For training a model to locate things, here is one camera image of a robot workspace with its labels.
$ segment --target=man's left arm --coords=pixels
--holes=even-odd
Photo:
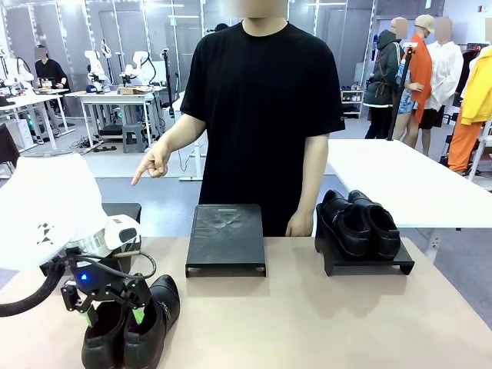
[[[345,129],[337,66],[329,47],[318,40],[316,57],[306,92],[309,104],[305,111],[302,133],[305,137],[302,192],[298,209],[288,223],[288,237],[310,237],[313,213],[328,157],[331,132]]]
[[[329,135],[306,138],[302,192],[298,209],[287,226],[287,237],[309,237],[313,232],[313,213],[328,160]]]
[[[58,87],[58,88],[65,88],[65,86],[67,85],[67,75],[65,74],[65,72],[62,69],[62,66],[58,62],[56,62],[56,65],[57,65],[57,73],[58,73],[58,76],[61,77],[60,78],[60,83],[58,83],[56,85],[56,87]]]

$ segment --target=black tray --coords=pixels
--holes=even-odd
[[[314,246],[317,252],[322,252],[324,256],[324,271],[330,276],[335,267],[400,267],[403,274],[409,275],[415,265],[408,254],[407,249],[401,244],[400,251],[394,260],[351,260],[348,258],[340,245],[338,237],[328,227],[321,218],[321,204],[316,207],[317,227]]]
[[[194,210],[186,277],[220,269],[266,277],[261,209],[254,204],[199,205]]]

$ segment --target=shoe pair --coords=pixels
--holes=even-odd
[[[82,346],[86,369],[155,369],[161,359],[166,334],[176,322],[180,301],[176,283],[161,276],[150,287],[152,299],[141,324],[133,312],[115,301],[102,302],[98,321],[88,327]]]
[[[400,232],[393,218],[362,192],[352,191],[346,200],[330,190],[321,206],[324,224],[331,228],[350,258],[390,261],[398,254]]]

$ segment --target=person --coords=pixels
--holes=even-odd
[[[442,22],[449,23],[448,32],[450,35],[452,21],[449,18],[443,18]],[[423,153],[429,156],[431,129],[442,125],[444,104],[454,95],[460,81],[461,71],[463,70],[463,54],[460,46],[448,38],[428,45],[427,49],[433,65],[432,95],[425,103],[424,116],[419,128],[422,130]]]
[[[417,44],[412,54],[405,80],[405,89],[398,107],[398,116],[394,126],[393,139],[399,140],[407,130],[403,142],[415,148],[418,128],[424,114],[425,101],[431,96],[432,59],[425,45],[425,39],[434,33],[434,17],[419,15],[415,19],[415,35],[411,41]],[[406,55],[401,59],[397,82],[403,78]]]
[[[168,171],[173,151],[206,130],[200,204],[259,204],[265,237],[311,236],[328,135],[345,128],[334,56],[294,27],[283,0],[238,0],[244,21],[194,52],[182,117],[135,172]]]
[[[229,28],[229,26],[226,25],[225,23],[219,23],[218,25],[215,26],[214,32],[219,32],[227,28]]]
[[[387,138],[390,130],[393,100],[398,90],[396,75],[400,65],[403,49],[401,40],[397,39],[397,18],[391,22],[391,30],[383,30],[377,39],[376,65],[374,76],[364,94],[364,105],[371,113],[371,126],[365,138]]]
[[[39,59],[35,63],[38,85],[41,85],[42,78],[47,78],[54,82],[53,88],[68,88],[67,75],[57,61],[48,57],[45,46],[36,46],[35,57]]]

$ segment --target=orange pants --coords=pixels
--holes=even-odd
[[[461,124],[461,111],[454,128],[453,141],[449,148],[447,163],[452,171],[466,171],[471,151],[474,149],[484,123],[476,121],[471,125]]]

